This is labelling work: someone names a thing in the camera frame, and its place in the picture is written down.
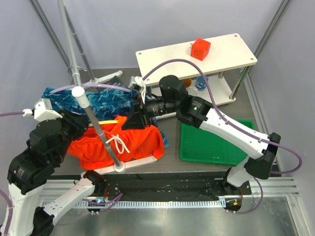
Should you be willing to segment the orange shorts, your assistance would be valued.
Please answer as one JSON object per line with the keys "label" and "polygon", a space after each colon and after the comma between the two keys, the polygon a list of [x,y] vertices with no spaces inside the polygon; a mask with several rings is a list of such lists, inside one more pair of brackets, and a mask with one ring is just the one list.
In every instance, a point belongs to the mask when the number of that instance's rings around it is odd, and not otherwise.
{"label": "orange shorts", "polygon": [[[127,117],[117,116],[115,123],[101,126],[118,159],[123,162],[149,156],[160,159],[165,153],[160,130],[154,125],[141,130],[122,130],[126,119]],[[81,138],[73,141],[67,153],[78,158],[84,170],[95,170],[114,164],[94,127],[89,127]]]}

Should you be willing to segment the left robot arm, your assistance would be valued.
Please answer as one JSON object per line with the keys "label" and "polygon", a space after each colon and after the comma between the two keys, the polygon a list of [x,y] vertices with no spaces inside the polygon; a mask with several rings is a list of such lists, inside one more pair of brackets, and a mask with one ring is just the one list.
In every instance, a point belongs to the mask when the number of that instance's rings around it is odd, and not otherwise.
{"label": "left robot arm", "polygon": [[70,190],[46,206],[38,199],[55,168],[60,167],[72,141],[87,131],[89,119],[61,109],[45,118],[30,133],[27,149],[13,158],[8,168],[9,196],[2,236],[48,236],[58,221],[85,197],[100,196],[105,189],[104,177],[86,171]]}

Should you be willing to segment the yellow clothes hanger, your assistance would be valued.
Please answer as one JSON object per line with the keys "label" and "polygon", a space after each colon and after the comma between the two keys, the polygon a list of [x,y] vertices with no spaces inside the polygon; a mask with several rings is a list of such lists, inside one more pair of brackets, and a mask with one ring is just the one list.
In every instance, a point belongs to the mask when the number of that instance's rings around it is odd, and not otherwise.
{"label": "yellow clothes hanger", "polygon": [[98,125],[102,126],[102,125],[117,124],[117,123],[118,123],[117,120],[103,120],[103,121],[99,121]]}

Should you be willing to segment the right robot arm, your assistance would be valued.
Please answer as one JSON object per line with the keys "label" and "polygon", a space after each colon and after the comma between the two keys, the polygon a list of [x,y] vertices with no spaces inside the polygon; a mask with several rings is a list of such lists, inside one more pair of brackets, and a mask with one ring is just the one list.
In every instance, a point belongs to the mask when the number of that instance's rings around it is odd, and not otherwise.
{"label": "right robot arm", "polygon": [[146,98],[146,83],[141,77],[132,77],[128,87],[138,93],[133,97],[132,111],[123,130],[145,129],[151,126],[153,117],[175,113],[182,123],[218,135],[247,154],[245,160],[227,170],[221,184],[224,192],[234,194],[253,177],[269,178],[280,135],[259,133],[220,115],[211,102],[190,95],[185,83],[174,75],[160,80],[161,95],[154,99]]}

